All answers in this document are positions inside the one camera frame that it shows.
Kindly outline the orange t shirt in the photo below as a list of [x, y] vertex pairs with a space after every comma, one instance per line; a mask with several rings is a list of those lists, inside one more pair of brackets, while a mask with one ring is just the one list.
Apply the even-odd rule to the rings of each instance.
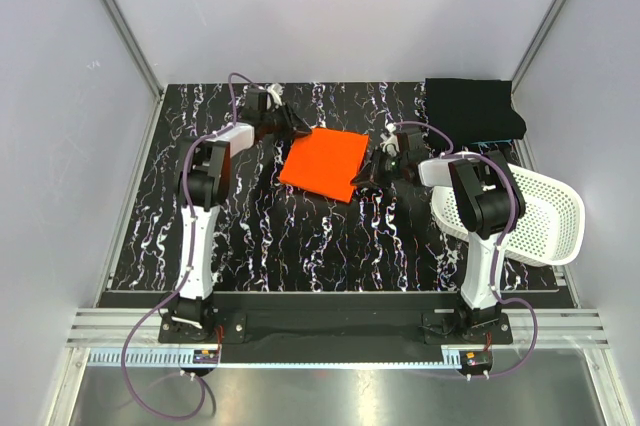
[[279, 175], [281, 183], [342, 203], [351, 201], [351, 180], [360, 171], [369, 136], [313, 128], [296, 139]]

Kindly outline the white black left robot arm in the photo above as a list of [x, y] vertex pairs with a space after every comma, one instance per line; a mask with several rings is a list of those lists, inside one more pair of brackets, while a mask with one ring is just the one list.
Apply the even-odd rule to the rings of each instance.
[[311, 134], [311, 128], [282, 94], [283, 86], [278, 83], [253, 85], [231, 123], [181, 144], [175, 196], [180, 206], [182, 244], [178, 284], [168, 303], [171, 326], [185, 325], [202, 333], [211, 333], [215, 327], [213, 239], [221, 206], [229, 195], [232, 158], [268, 135], [298, 139]]

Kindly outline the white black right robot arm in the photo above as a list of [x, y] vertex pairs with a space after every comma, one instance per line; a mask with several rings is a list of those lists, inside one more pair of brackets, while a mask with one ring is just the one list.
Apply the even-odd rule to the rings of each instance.
[[457, 215], [468, 233], [465, 276], [453, 312], [439, 325], [423, 330], [440, 338], [486, 336], [499, 325], [502, 305], [500, 276], [508, 236], [525, 211], [522, 193], [504, 156], [455, 153], [448, 149], [431, 158], [422, 130], [411, 122], [404, 130], [390, 124], [382, 142], [351, 180], [356, 188], [381, 189], [398, 179], [423, 187], [452, 189]]

